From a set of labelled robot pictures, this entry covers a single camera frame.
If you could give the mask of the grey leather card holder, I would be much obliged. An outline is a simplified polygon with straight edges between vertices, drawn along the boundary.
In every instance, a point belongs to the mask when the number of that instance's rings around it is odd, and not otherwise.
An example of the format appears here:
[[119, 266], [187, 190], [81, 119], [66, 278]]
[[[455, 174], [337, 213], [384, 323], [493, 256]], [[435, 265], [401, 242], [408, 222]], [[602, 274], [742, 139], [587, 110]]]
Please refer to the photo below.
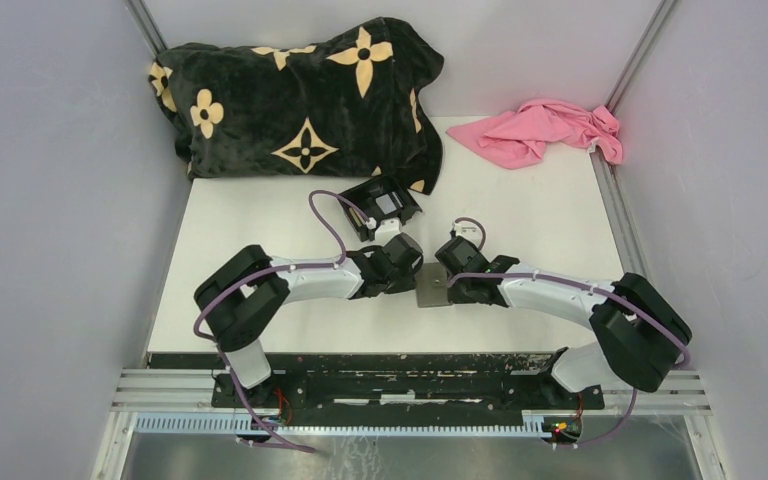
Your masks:
[[416, 300], [419, 308], [439, 308], [451, 304], [448, 298], [448, 274], [440, 263], [425, 263], [416, 275]]

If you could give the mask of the black plastic card box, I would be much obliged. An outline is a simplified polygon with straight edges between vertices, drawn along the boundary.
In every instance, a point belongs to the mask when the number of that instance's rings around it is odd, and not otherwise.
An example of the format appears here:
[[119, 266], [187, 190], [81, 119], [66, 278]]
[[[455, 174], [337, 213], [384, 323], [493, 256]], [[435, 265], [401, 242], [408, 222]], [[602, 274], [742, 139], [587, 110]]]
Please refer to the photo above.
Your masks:
[[422, 212], [419, 203], [393, 176], [375, 176], [339, 196], [344, 214], [361, 242], [383, 245]]

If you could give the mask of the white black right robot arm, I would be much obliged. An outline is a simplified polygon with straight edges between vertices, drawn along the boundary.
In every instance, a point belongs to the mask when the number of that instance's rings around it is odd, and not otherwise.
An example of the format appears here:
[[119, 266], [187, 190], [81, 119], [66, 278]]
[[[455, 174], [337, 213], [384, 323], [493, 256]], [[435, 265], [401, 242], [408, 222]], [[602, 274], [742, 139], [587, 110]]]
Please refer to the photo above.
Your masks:
[[533, 267], [516, 257], [487, 259], [456, 236], [435, 254], [451, 302], [542, 312], [589, 329], [593, 342], [562, 348], [537, 382], [540, 400], [562, 408], [591, 386], [621, 383], [653, 393], [689, 364], [692, 331], [643, 276], [588, 280]]

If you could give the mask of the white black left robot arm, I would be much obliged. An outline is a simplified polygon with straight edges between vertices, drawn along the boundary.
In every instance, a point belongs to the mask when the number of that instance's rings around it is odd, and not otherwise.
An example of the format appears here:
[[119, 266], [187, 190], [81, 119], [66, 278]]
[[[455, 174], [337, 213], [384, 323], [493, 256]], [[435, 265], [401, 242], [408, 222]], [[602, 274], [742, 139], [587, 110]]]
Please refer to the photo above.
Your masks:
[[291, 260], [249, 245], [195, 290], [200, 314], [194, 330], [207, 324], [237, 380], [237, 394], [251, 406], [263, 406], [272, 399], [275, 382], [260, 336], [283, 305], [410, 291], [422, 265], [421, 247], [405, 233], [334, 259]]

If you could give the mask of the stack of cards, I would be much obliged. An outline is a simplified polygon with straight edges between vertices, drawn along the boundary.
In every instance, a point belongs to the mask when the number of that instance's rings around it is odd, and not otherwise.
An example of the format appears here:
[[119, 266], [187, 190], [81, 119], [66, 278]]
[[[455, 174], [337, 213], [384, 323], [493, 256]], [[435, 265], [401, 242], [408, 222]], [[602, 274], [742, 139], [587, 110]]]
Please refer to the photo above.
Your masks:
[[369, 219], [379, 224], [384, 219], [398, 216], [403, 204], [394, 193], [360, 195], [348, 208], [349, 217], [359, 226], [366, 226]]

